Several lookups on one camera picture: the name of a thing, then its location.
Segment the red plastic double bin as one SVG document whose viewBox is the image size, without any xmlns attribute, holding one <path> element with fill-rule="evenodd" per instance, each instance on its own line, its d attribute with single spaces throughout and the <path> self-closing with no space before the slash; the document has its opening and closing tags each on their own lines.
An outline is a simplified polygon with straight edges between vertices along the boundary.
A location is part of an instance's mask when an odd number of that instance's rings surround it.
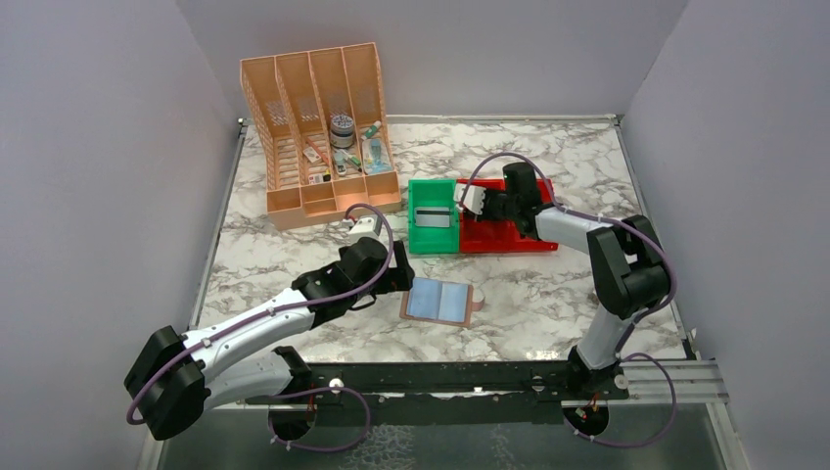
<svg viewBox="0 0 830 470">
<path fill-rule="evenodd" d="M 460 196 L 468 179 L 456 180 L 456 195 Z M 550 203 L 551 198 L 542 180 L 536 179 L 537 192 L 540 193 L 542 203 Z M 473 187 L 483 188 L 487 196 L 505 193 L 503 179 L 475 179 Z M 511 254 L 555 252 L 559 245 L 552 242 L 523 238 L 515 224 L 510 220 L 490 220 L 479 215 L 476 218 L 471 212 L 464 211 L 459 215 L 459 246 L 462 254 Z"/>
</svg>

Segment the green plastic bin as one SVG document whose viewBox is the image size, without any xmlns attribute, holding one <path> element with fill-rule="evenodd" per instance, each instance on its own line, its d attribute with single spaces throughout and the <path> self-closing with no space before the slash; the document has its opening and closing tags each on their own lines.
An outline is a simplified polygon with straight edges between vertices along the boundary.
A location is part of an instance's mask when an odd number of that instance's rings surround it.
<svg viewBox="0 0 830 470">
<path fill-rule="evenodd" d="M 460 252 L 460 225 L 454 200 L 454 179 L 410 179 L 408 182 L 408 244 L 417 255 Z"/>
</svg>

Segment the orange plastic file organizer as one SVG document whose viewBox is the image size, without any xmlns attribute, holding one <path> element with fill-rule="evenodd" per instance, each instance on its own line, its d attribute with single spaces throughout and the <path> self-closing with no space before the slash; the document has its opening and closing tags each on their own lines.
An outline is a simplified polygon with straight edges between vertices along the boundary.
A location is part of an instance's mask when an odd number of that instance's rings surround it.
<svg viewBox="0 0 830 470">
<path fill-rule="evenodd" d="M 384 212 L 401 209 L 375 43 L 247 58 L 240 63 L 240 82 L 265 155 L 266 213 L 277 229 L 333 222 L 357 203 Z M 355 122 L 354 143 L 345 150 L 329 142 L 335 114 Z M 376 120 L 383 125 L 373 138 L 385 144 L 392 171 L 366 174 L 361 134 Z M 329 164 L 311 165 L 302 154 L 308 145 Z M 357 157 L 362 172 L 342 153 Z"/>
</svg>

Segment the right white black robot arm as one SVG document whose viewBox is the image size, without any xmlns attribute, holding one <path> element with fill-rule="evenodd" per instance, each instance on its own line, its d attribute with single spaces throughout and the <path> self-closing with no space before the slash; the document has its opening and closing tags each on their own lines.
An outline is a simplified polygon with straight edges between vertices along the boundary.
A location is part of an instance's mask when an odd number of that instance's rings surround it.
<svg viewBox="0 0 830 470">
<path fill-rule="evenodd" d="M 530 163 L 504 166 L 503 180 L 502 190 L 469 189 L 461 206 L 480 220 L 512 222 L 523 238 L 588 255 L 599 307 L 569 352 L 567 381 L 582 390 L 611 378 L 635 324 L 667 301 L 674 286 L 650 220 L 589 216 L 544 202 Z"/>
</svg>

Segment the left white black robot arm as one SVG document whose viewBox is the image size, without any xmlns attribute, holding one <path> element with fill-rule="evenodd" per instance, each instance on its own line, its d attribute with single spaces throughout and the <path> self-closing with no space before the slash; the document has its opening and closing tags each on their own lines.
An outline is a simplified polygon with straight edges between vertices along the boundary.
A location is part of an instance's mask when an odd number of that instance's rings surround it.
<svg viewBox="0 0 830 470">
<path fill-rule="evenodd" d="M 167 325 L 147 340 L 123 381 L 132 398 L 130 425 L 146 425 L 163 441 L 219 405 L 280 393 L 303 379 L 298 359 L 254 353 L 372 306 L 381 295 L 407 292 L 414 271 L 405 244 L 389 248 L 363 237 L 339 259 L 308 271 L 264 304 L 204 329 L 177 333 Z"/>
</svg>

